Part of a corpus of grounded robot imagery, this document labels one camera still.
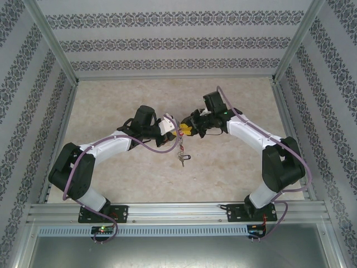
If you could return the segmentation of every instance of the patterned wallpaper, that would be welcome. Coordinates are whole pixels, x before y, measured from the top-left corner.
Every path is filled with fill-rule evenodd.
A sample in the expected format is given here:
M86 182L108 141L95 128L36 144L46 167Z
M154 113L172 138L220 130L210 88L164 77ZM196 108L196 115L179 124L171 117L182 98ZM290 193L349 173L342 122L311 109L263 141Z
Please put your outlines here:
M310 3L38 1L80 78L271 75Z
M37 203L71 85L23 3L0 3L0 267Z
M348 267L357 267L356 18L354 1L326 1L280 81Z

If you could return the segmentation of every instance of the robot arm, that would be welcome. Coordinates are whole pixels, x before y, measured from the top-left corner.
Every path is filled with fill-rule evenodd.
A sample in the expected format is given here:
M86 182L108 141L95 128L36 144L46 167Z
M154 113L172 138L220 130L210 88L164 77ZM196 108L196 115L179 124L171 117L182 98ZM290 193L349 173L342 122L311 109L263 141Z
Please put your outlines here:
M163 120L157 119L154 109L140 106L134 118L129 119L122 127L108 136L114 138L107 140L104 138L102 140L105 141L96 146L93 146L96 142L80 146L73 143L66 144L50 172L49 181L64 192L72 167L78 157L91 146L92 148L83 155L78 163L67 195L97 212L101 211L103 214L107 214L110 201L90 186L94 168L113 155L129 151L139 144L125 136L134 137L139 141L155 139L157 147L160 147L175 138L170 132L174 129L175 127L169 119L165 117Z
M210 128L220 128L223 132L236 136L255 149L262 159L261 185L244 200L244 207L252 218L256 212L268 205L286 186L304 177L303 165L287 150L274 140L283 143L300 155L297 142L292 137L281 138L271 135L255 125L237 109L228 110L219 92L212 92L203 97L206 108L197 109L186 117L180 128L189 130L188 136L199 134L203 138Z

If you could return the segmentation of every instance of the floral border pattern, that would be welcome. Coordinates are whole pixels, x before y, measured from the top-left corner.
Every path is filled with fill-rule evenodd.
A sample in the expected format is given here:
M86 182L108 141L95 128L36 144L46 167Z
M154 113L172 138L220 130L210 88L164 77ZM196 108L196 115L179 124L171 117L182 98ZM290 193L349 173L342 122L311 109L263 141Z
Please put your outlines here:
M30 61L37 50L37 47L42 39L42 34L36 24L34 23L30 32L26 36L24 43L21 46L16 59L10 67L7 76L4 79L4 83L0 88L0 125L2 119L6 115L6 111L9 109L9 105L12 103L12 98L15 96L15 92L20 86L20 82L25 75L25 71L30 64Z
M342 93L342 96L351 111L354 121L357 123L357 90L356 82L353 81L350 72L346 68L340 54L337 52L334 43L327 34L326 29L323 27L321 21L317 18L312 23L310 34L315 43L320 49L320 53L328 65L330 73L335 79L336 85Z
M290 37L203 37L60 41L65 52L174 49L285 49Z
M347 143L343 130L341 130L339 120L335 116L335 112L332 110L332 105L322 87L305 47L301 45L295 54L304 71L308 84L311 87L312 94L315 97L315 101L317 102L317 106L324 119L326 128L331 136L331 140L335 145L343 169L347 173L346 177L350 180L350 186L354 190L353 193L357 195L357 161L353 158L354 154L351 152L351 147Z
M7 146L8 150L5 152L3 160L1 161L0 201L2 201L2 195L6 192L6 185L9 183L9 179L12 176L12 171L15 168L15 163L17 162L23 142L25 141L28 130L30 129L32 119L35 116L38 103L40 102L42 93L45 90L46 83L49 79L51 70L55 65L55 61L55 55L50 50L47 52L47 55L42 63L35 83L32 86L30 95L27 97L26 104L18 120L16 129L13 132L9 145Z
M357 8L351 0L328 0L329 6L340 19L353 44L357 45Z
M280 59L168 59L72 61L75 71L276 68Z
M292 70L289 66L285 72L285 76L289 82L290 88L287 89L292 92L295 99L296 107L298 108L302 123L305 127L305 132L308 139L310 140L310 145L313 150L313 155L317 162L317 167L319 168L322 181L325 184L326 192L330 198L330 203L336 214L336 219L341 230L341 234L344 237L344 242L348 248L348 253L351 255L351 259L354 265L357 266L357 237L353 230L352 221L349 219L349 214L346 212L346 205L342 202L342 194L339 188L336 186L334 175L331 171L331 167L326 154L324 153L324 148L321 146L320 138L317 134L316 127L313 123L311 114L307 108L307 104L302 95L300 85ZM284 90L282 90L285 102L287 103ZM290 117L293 121L293 117L288 108Z
M208 26L208 25L298 25L304 11L186 11L151 13L98 13L47 15L52 29Z
M25 5L21 0L8 0L0 11L0 47L12 32L18 18L25 10Z
M7 261L9 259L9 255L11 249L13 247L13 243L16 238L16 234L21 224L21 218L23 216L23 211L25 209L25 203L28 200L28 195L30 194L30 190L32 187L33 180L36 178L38 164L41 159L42 152L45 148L46 140L50 134L50 128L56 113L56 109L61 98L61 94L64 90L64 85L67 78L63 70L60 72L58 80L56 82L54 91L52 93L49 105L47 107L45 116L43 118L41 128L38 132L37 139L35 141L35 145L33 147L33 151L31 152L31 156L26 167L26 171L23 175L21 186L18 190L16 201L14 202L14 207L11 210L11 218L8 219L8 225L4 230L4 236L2 236L2 242L0 245L0 267L6 267ZM66 101L66 107L69 101L70 93L68 95ZM60 121L60 126L62 124L65 112L62 114L62 119ZM60 127L56 133L56 139L58 137L60 131Z

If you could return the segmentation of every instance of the beige floor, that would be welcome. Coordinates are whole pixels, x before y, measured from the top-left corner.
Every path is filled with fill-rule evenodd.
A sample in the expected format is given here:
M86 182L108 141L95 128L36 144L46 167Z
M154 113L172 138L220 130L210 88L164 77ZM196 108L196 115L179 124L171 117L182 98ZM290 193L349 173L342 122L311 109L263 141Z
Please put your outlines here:
M249 119L285 137L267 78L126 80L80 82L64 144L111 134L142 104L153 107L158 117L169 113L182 120L203 108L203 95L217 85ZM177 159L178 149L160 155L138 146L98 165L91 185L111 202L219 202L243 200L262 182L258 153L236 137L184 137L184 147L192 156L185 167ZM49 203L62 203L61 197L52 187ZM303 195L289 193L284 199Z

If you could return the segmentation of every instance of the yellow object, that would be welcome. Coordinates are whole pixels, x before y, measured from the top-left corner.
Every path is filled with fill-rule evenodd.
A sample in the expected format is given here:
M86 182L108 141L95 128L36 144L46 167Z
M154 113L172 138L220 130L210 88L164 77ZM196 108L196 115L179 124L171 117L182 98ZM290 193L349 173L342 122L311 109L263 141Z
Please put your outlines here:
M192 127L187 126L186 124L180 124L180 131L185 135L191 135Z

